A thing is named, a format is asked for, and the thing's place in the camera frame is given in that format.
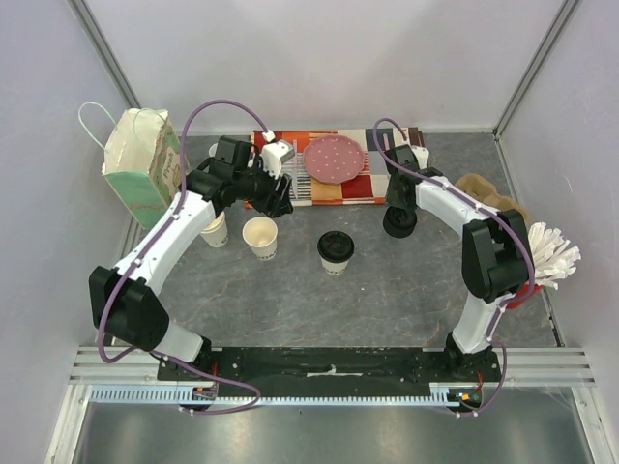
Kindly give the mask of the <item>white paper cup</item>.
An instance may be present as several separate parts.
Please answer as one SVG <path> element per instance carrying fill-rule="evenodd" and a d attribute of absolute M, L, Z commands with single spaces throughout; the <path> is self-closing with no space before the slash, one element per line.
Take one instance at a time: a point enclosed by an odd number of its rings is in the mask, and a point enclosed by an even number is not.
<path fill-rule="evenodd" d="M 242 236 L 258 259 L 268 261 L 276 256 L 278 232 L 278 227 L 272 219 L 253 217 L 245 223 Z"/>
<path fill-rule="evenodd" d="M 210 247 L 221 248 L 225 246 L 229 238 L 225 213 L 218 215 L 200 232 L 200 236 Z"/>
<path fill-rule="evenodd" d="M 328 231 L 318 239 L 317 251 L 325 272 L 338 276 L 344 272 L 354 254 L 354 242 L 345 232 Z"/>

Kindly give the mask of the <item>black coffee cup lid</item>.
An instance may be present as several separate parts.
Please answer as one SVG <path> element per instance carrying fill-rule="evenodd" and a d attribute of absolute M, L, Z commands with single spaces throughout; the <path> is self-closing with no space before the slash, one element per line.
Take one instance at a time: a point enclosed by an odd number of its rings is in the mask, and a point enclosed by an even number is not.
<path fill-rule="evenodd" d="M 320 257 L 331 263 L 343 263 L 354 254 L 352 238 L 342 231 L 325 232 L 317 242 Z"/>

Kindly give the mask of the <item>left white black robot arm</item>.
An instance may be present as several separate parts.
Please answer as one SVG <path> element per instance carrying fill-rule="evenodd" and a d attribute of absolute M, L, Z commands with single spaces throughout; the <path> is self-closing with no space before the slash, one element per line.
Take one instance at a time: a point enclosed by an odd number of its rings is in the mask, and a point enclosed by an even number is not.
<path fill-rule="evenodd" d="M 295 155 L 285 140 L 257 147 L 223 136 L 216 153 L 189 172 L 185 190 L 147 236 L 114 267 L 89 276 L 93 322 L 132 347 L 178 359 L 179 369 L 201 380 L 212 369 L 208 338 L 170 320 L 159 294 L 193 240 L 238 200 L 268 218 L 292 213 L 291 177 L 283 166 Z"/>

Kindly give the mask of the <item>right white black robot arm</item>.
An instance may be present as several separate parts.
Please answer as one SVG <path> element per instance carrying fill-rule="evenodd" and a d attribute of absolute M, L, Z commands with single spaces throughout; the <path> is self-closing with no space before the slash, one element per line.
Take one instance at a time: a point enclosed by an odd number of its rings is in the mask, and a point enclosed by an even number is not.
<path fill-rule="evenodd" d="M 534 274 L 534 267 L 523 215 L 476 202 L 440 171 L 423 168 L 418 159 L 423 151 L 409 144 L 386 151 L 390 180 L 383 228 L 392 237 L 406 238 L 421 209 L 461 238 L 461 276 L 468 295 L 440 362 L 450 378 L 461 381 L 492 359 L 491 336 L 501 311 Z"/>

